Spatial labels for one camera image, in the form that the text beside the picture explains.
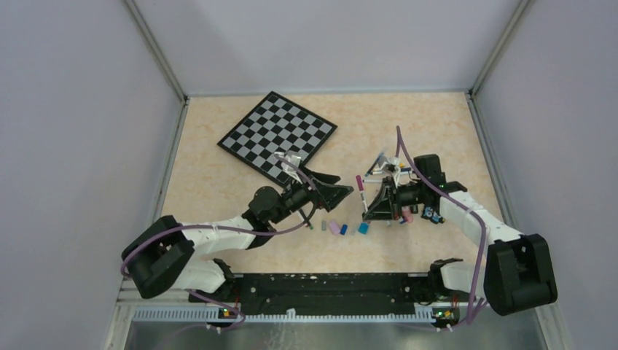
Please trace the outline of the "magenta cap pen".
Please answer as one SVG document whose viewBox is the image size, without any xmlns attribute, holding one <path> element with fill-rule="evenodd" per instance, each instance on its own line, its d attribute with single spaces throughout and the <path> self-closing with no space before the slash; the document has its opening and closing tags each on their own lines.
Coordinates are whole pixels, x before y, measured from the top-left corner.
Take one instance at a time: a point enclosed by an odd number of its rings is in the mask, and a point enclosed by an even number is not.
<svg viewBox="0 0 618 350">
<path fill-rule="evenodd" d="M 364 210 L 364 212 L 366 212 L 367 209 L 368 209 L 368 206 L 367 206 L 367 201 L 366 201 L 365 194 L 364 194 L 364 182 L 363 182 L 363 179 L 362 179 L 362 177 L 360 175 L 356 175 L 356 184 L 357 184 L 357 187 L 359 189 L 359 195 L 360 195 L 360 198 L 361 198 L 361 203 L 362 203 L 362 206 L 363 206 L 363 210 Z"/>
</svg>

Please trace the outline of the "light blue highlighter cap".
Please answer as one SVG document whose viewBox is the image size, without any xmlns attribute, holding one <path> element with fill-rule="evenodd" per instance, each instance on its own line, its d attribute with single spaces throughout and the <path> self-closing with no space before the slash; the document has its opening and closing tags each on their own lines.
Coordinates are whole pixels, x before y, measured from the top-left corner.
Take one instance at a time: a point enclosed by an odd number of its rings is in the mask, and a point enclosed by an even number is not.
<svg viewBox="0 0 618 350">
<path fill-rule="evenodd" d="M 357 229 L 357 232 L 362 234 L 362 235 L 366 235 L 368 233 L 369 230 L 369 224 L 366 222 L 362 222 Z"/>
</svg>

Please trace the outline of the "purple highlighter cap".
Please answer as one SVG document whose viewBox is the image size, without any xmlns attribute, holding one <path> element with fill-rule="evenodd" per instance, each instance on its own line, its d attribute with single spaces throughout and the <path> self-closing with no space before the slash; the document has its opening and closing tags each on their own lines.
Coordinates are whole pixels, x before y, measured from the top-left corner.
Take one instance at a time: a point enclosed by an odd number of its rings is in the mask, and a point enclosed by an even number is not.
<svg viewBox="0 0 618 350">
<path fill-rule="evenodd" d="M 331 234 L 340 235 L 340 226 L 335 221 L 330 221 L 328 223 L 328 228 Z"/>
</svg>

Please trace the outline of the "pink highlighter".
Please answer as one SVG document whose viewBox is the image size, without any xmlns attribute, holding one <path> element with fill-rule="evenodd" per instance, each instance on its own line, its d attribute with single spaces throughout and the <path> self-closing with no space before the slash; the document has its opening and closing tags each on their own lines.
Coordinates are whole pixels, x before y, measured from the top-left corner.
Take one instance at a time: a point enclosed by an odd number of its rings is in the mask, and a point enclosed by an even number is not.
<svg viewBox="0 0 618 350">
<path fill-rule="evenodd" d="M 409 206 L 403 207 L 400 223 L 401 224 L 412 223 L 413 220 L 414 220 L 414 216 L 412 214 L 412 211 L 410 210 L 410 207 Z"/>
</svg>

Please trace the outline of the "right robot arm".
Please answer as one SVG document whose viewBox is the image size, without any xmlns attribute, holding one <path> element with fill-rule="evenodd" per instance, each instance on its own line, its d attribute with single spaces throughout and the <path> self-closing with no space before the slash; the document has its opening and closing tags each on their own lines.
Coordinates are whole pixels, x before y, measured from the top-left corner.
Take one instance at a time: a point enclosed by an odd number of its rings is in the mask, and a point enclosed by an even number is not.
<svg viewBox="0 0 618 350">
<path fill-rule="evenodd" d="M 448 181 L 438 155 L 414 157 L 407 168 L 396 157 L 379 155 L 357 182 L 363 184 L 377 175 L 380 189 L 372 202 L 363 203 L 365 222 L 406 222 L 420 214 L 436 225 L 454 224 L 479 248 L 473 263 L 450 258 L 431 264 L 427 290 L 434 299 L 447 300 L 456 291 L 464 292 L 501 316 L 557 301 L 547 241 L 508 226 L 460 182 Z"/>
</svg>

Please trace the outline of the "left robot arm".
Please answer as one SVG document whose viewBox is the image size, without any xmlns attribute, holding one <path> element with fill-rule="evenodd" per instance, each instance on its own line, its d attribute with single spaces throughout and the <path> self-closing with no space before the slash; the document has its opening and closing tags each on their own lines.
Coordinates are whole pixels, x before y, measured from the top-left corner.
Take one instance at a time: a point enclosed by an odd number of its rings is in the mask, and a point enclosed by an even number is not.
<svg viewBox="0 0 618 350">
<path fill-rule="evenodd" d="M 122 252 L 121 273 L 133 280 L 143 299 L 185 289 L 225 301 L 234 290 L 233 274 L 224 262 L 202 258 L 263 246 L 279 235 L 275 224 L 308 204 L 313 211 L 332 211 L 353 192 L 339 181 L 339 176 L 303 169 L 301 179 L 291 181 L 282 191 L 260 187 L 247 210 L 232 219 L 188 224 L 172 215 L 160 217 Z"/>
</svg>

